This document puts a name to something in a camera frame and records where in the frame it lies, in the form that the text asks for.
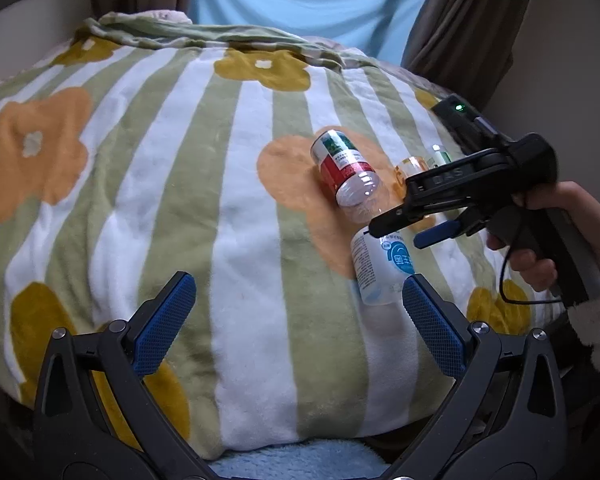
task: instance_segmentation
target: cable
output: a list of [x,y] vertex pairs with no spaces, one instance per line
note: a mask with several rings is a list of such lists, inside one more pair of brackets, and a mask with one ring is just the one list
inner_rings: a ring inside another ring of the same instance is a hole
[[554,300],[537,300],[537,301],[518,301],[518,300],[510,300],[504,293],[504,271],[509,263],[509,259],[511,257],[511,253],[514,251],[514,247],[518,243],[518,239],[522,234],[522,229],[525,227],[525,217],[528,215],[528,210],[526,209],[526,192],[522,195],[522,210],[520,211],[520,222],[518,222],[518,227],[516,228],[516,233],[509,244],[509,249],[507,249],[507,253],[504,256],[504,261],[502,262],[502,268],[500,269],[500,285],[498,286],[498,291],[500,293],[500,297],[502,301],[509,304],[514,305],[542,305],[542,304],[551,304],[551,303],[561,303],[561,298],[556,298]]

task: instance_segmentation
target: hand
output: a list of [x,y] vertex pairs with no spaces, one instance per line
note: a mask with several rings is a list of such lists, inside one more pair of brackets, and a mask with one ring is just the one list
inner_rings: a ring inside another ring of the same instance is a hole
[[[522,199],[515,196],[514,202],[522,206]],[[573,223],[589,242],[600,267],[600,203],[575,182],[541,184],[526,194],[528,209],[560,207],[565,209]],[[489,233],[487,247],[498,250],[505,244]],[[553,260],[538,260],[530,249],[513,251],[509,259],[511,269],[517,270],[536,292],[551,287],[558,277]]]

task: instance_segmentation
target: metal bolt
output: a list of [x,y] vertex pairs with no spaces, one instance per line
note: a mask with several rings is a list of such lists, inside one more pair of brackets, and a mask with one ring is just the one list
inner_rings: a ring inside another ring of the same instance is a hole
[[483,321],[476,321],[471,325],[471,328],[477,334],[486,334],[489,331],[489,325]]
[[126,321],[124,319],[117,319],[109,323],[110,332],[122,332],[125,329]]
[[544,341],[546,339],[546,332],[541,328],[535,328],[531,331],[533,337],[538,339],[538,341]]
[[62,339],[64,336],[66,336],[66,328],[61,326],[59,328],[56,328],[52,333],[51,333],[51,337],[53,339]]

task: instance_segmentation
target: blue rug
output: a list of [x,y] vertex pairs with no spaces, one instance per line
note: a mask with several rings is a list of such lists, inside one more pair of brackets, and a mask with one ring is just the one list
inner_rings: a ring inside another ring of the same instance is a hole
[[220,476],[261,480],[376,478],[388,465],[357,440],[312,440],[230,452],[209,464]]

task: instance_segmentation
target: striped blanket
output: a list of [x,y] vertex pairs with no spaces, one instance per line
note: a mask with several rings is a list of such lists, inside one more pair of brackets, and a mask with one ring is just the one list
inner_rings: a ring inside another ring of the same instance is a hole
[[[461,156],[436,101],[372,59],[279,30],[87,20],[67,51],[0,85],[0,386],[31,406],[54,328],[128,319],[185,270],[197,303],[145,383],[203,457],[429,415],[450,382],[400,305],[360,301],[358,227],[309,148],[343,129],[397,203],[400,160],[440,142]],[[502,303],[502,255],[482,235],[419,251],[402,234],[416,272],[470,319],[521,333],[558,314]],[[506,287],[536,296],[516,274]]]

